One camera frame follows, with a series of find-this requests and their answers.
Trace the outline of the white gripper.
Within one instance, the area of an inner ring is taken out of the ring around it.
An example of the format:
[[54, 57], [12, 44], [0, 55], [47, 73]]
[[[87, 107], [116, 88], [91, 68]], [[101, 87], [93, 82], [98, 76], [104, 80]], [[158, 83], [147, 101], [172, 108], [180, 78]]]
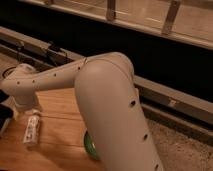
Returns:
[[36, 96], [14, 96], [14, 105], [19, 112], [25, 112], [40, 107]]

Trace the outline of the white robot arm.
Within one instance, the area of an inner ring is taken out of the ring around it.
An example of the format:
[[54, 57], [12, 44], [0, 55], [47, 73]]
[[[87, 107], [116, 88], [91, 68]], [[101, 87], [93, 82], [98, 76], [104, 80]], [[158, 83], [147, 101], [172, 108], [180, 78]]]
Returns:
[[38, 73], [20, 64], [1, 81], [20, 112], [38, 105], [39, 91], [73, 88], [77, 105], [106, 171], [165, 171], [122, 53], [84, 57]]

